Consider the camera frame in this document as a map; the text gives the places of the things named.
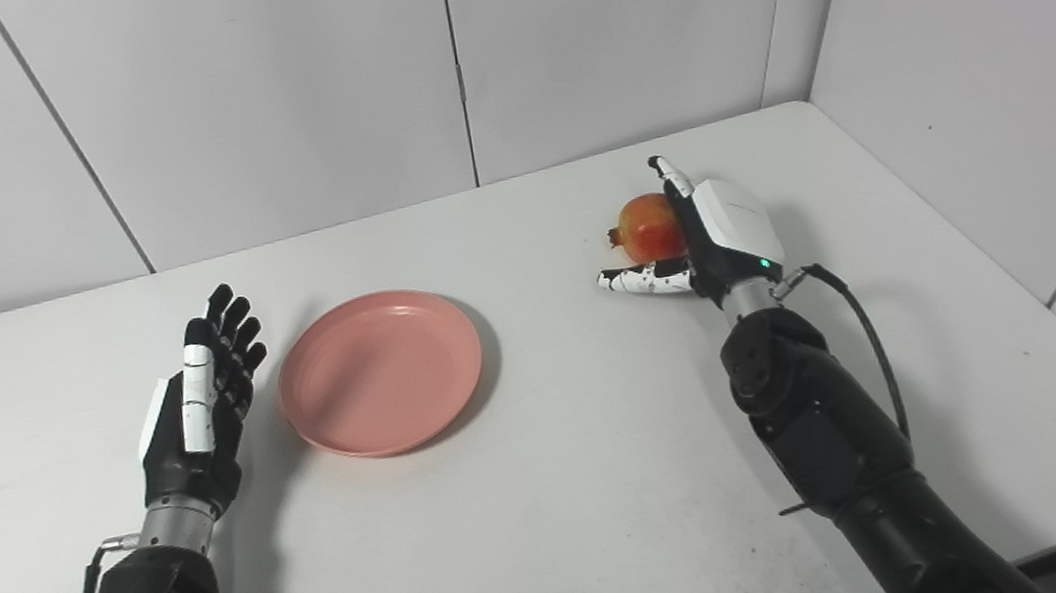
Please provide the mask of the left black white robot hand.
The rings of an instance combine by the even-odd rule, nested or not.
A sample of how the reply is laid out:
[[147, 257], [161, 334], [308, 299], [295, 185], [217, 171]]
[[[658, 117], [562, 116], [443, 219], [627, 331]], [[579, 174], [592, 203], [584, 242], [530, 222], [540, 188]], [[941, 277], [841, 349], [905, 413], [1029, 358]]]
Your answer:
[[182, 366], [161, 379], [140, 436], [147, 505], [185, 498], [215, 518], [235, 502], [238, 455], [267, 349], [251, 302], [219, 284], [184, 330]]

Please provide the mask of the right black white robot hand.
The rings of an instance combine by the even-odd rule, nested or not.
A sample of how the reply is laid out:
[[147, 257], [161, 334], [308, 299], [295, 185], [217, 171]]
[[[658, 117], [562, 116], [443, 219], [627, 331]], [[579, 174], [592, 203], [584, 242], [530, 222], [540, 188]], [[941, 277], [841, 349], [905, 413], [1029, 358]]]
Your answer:
[[634, 296], [692, 292], [738, 315], [777, 306], [785, 252], [759, 196], [721, 178], [692, 181], [657, 154], [646, 162], [662, 181], [687, 254], [602, 270], [597, 287]]

